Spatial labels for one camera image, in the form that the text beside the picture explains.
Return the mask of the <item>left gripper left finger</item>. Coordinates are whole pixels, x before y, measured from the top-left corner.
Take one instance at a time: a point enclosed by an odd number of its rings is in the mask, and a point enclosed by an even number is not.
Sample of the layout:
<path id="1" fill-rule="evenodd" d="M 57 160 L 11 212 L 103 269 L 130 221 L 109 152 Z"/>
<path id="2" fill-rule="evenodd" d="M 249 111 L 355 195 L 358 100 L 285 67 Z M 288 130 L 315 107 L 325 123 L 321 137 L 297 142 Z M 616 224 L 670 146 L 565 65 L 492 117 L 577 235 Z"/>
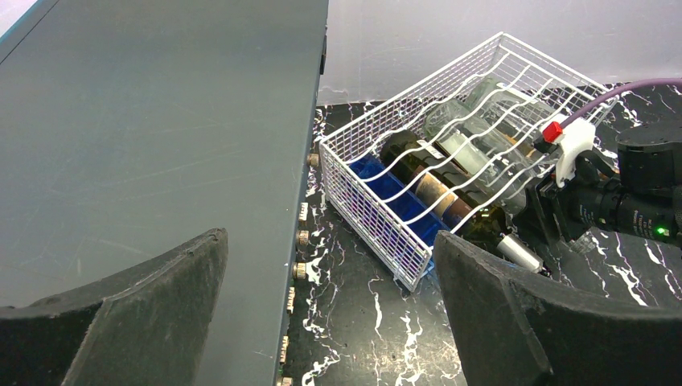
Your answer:
<path id="1" fill-rule="evenodd" d="M 4 385 L 191 385 L 228 261 L 210 229 L 29 306 L 1 309 Z"/>

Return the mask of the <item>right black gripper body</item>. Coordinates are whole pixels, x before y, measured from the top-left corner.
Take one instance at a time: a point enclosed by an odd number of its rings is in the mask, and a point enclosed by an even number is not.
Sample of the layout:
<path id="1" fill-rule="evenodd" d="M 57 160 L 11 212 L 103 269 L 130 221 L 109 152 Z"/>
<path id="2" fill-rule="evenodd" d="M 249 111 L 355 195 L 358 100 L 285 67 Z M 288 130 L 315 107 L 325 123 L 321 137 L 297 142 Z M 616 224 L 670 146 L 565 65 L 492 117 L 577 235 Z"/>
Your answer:
<path id="1" fill-rule="evenodd" d="M 559 203 L 558 192 L 549 175 L 530 178 L 523 189 L 526 206 L 520 214 L 514 215 L 514 225 L 547 245 L 559 242 L 571 245 L 574 242 L 572 229 Z"/>

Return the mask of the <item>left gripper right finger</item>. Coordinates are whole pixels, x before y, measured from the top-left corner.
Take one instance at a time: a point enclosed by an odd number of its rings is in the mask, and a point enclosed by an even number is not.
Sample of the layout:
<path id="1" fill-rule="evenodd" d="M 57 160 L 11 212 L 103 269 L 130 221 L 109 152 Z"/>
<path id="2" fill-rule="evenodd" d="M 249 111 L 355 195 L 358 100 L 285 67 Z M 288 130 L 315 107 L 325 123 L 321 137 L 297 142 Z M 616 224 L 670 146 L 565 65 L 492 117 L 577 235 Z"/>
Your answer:
<path id="1" fill-rule="evenodd" d="M 678 310 L 563 285 L 447 231 L 433 259 L 468 384 L 680 384 Z"/>

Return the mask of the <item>dark green wine bottle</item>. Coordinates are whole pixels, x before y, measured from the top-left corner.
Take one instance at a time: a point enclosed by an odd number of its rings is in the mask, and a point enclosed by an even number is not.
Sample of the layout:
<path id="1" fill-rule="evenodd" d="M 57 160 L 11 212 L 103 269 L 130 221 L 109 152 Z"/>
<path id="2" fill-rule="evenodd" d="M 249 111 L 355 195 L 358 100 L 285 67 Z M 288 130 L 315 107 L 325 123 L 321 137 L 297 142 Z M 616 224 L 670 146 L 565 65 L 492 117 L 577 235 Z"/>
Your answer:
<path id="1" fill-rule="evenodd" d="M 436 167 L 445 158 L 410 131 L 389 135 L 380 151 L 380 161 L 389 172 L 424 205 L 433 204 L 432 212 L 449 228 L 458 227 L 457 236 L 533 273 L 549 274 L 544 262 L 512 234 L 501 207 L 491 204 L 474 211 L 487 196 L 473 183 L 450 189 L 469 176 L 452 162 Z"/>

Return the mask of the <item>clear short bottle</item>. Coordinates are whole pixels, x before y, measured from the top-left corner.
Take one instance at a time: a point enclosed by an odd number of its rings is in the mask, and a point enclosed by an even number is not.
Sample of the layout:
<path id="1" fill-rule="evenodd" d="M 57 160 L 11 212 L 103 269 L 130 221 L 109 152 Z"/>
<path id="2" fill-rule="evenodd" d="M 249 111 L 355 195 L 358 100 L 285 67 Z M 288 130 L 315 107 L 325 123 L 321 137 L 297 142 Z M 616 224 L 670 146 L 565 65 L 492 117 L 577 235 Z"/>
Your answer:
<path id="1" fill-rule="evenodd" d="M 432 106 L 425 113 L 425 138 L 433 141 L 468 175 L 478 175 L 474 185 L 495 202 L 517 215 L 527 205 L 525 180 L 535 175 L 532 160 L 479 114 L 454 99 Z"/>

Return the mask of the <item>blue glass bottle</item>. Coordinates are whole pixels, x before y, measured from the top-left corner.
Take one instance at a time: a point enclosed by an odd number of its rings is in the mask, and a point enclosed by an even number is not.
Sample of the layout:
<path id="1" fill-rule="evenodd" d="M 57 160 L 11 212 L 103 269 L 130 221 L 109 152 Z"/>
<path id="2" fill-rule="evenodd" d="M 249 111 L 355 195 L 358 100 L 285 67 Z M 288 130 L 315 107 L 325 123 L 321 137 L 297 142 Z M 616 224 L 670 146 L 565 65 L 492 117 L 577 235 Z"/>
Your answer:
<path id="1" fill-rule="evenodd" d="M 360 179 L 368 179 L 384 171 L 384 165 L 370 154 L 351 163 L 349 167 Z M 367 185 L 380 199 L 388 199 L 405 187 L 405 184 L 392 172 L 384 172 L 378 179 L 367 182 Z M 387 206 L 404 222 L 412 220 L 426 209 L 426 206 L 411 191 L 406 191 L 387 202 Z M 438 216 L 427 214 L 409 224 L 408 228 L 426 246 L 431 247 L 438 231 L 445 230 L 446 225 Z M 429 264 L 430 259 L 423 257 L 423 253 L 417 250 L 414 239 L 399 233 L 390 224 L 373 225 L 371 230 L 373 239 L 384 249 L 396 268 L 402 269 L 411 276 L 419 276 L 422 266 Z"/>

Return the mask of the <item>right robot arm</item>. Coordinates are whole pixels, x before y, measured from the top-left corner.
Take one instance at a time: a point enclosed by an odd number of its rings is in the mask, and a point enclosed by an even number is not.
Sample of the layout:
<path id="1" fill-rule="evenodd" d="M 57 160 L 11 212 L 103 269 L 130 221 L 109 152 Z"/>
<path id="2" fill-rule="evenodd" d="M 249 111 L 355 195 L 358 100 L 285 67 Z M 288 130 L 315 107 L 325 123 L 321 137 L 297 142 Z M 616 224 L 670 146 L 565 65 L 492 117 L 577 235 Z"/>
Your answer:
<path id="1" fill-rule="evenodd" d="M 578 154 L 563 187 L 557 174 L 526 187 L 516 223 L 547 244 L 578 240 L 591 228 L 681 245 L 681 122 L 631 127 L 617 137 L 618 171 L 594 150 Z"/>

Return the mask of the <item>clear bottle in rack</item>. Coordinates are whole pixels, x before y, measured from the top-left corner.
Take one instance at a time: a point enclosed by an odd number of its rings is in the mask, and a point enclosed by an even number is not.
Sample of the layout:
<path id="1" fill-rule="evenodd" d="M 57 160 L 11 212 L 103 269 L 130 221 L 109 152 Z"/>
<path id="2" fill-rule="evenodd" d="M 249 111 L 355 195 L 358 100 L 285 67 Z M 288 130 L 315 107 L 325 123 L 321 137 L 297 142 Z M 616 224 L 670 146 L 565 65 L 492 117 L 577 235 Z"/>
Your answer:
<path id="1" fill-rule="evenodd" d="M 503 90 L 507 85 L 499 78 L 483 78 L 465 99 L 469 109 L 478 108 L 477 114 L 489 125 L 498 121 L 505 113 L 507 116 L 496 126 L 508 141 L 514 145 L 528 132 L 528 137 L 516 148 L 528 158 L 538 158 L 533 142 L 541 132 L 531 127 L 538 121 L 550 118 L 555 109 L 537 97 L 531 97 L 515 88 Z"/>

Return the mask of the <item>dark grey flat box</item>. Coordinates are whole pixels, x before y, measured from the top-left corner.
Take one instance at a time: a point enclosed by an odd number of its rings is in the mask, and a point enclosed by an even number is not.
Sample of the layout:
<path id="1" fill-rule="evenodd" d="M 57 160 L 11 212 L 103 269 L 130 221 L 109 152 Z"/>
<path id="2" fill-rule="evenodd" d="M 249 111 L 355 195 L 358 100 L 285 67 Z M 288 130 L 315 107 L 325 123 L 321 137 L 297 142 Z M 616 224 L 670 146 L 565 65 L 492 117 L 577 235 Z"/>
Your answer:
<path id="1" fill-rule="evenodd" d="M 326 1 L 37 1 L 1 35 L 1 303 L 211 228 L 228 263 L 199 385 L 272 385 Z"/>

